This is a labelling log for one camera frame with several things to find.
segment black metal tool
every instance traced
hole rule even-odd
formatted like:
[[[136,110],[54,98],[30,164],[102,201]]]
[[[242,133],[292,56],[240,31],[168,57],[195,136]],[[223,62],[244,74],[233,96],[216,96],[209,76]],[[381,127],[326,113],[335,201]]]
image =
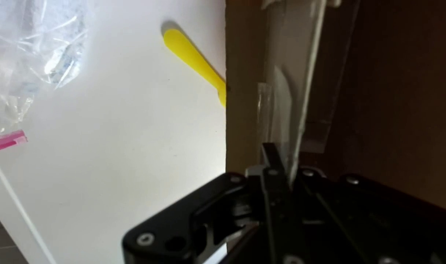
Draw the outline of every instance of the black metal tool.
[[[446,210],[359,175],[300,168],[292,189],[273,144],[265,165],[225,173],[130,230],[126,264],[446,264]]]

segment metal screw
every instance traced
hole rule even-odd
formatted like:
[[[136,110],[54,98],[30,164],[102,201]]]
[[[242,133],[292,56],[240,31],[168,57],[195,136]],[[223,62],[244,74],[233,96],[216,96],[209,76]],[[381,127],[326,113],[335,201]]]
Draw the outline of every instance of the metal screw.
[[[304,264],[304,262],[302,259],[289,254],[283,258],[283,264]]]
[[[231,177],[231,182],[234,182],[234,183],[241,182],[241,178],[239,178],[238,176],[233,176],[233,177]]]
[[[397,260],[393,259],[392,257],[381,257],[379,259],[379,264],[400,264]]]
[[[151,246],[151,244],[153,244],[153,242],[154,242],[154,235],[151,233],[141,234],[136,239],[136,244],[138,244],[139,246],[142,246],[142,247]]]
[[[314,176],[314,172],[310,169],[305,169],[305,170],[303,170],[303,175],[305,175],[307,177],[312,177],[312,176]]]
[[[269,169],[268,174],[275,176],[275,175],[278,175],[278,171],[276,169]]]
[[[358,183],[360,183],[360,181],[358,179],[355,179],[352,176],[347,176],[347,182],[349,182],[351,184],[358,184]]]

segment plastic bag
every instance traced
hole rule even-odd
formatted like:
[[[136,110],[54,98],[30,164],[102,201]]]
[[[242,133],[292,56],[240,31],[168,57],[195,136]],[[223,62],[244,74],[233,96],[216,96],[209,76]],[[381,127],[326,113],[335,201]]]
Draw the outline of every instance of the plastic bag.
[[[35,97],[81,68],[85,0],[0,0],[0,134],[19,128]]]

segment yellow plastic spatula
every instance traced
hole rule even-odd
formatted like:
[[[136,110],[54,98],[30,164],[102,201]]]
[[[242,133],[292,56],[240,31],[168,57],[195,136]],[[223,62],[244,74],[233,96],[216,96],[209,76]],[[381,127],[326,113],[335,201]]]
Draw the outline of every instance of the yellow plastic spatula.
[[[216,88],[221,105],[226,107],[225,82],[206,62],[190,40],[179,30],[169,29],[164,32],[164,43],[174,54]]]

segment white surface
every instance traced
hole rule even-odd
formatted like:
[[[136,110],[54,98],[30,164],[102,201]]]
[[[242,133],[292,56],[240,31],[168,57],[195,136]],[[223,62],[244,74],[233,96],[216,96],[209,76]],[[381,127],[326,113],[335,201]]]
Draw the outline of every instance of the white surface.
[[[122,263],[128,229],[224,172],[225,110],[216,90],[161,37],[163,22],[177,22],[224,75],[224,7],[224,0],[95,4],[82,73],[34,102],[27,144],[0,152],[0,179],[57,264]],[[1,180],[0,220],[30,263],[49,262]]]

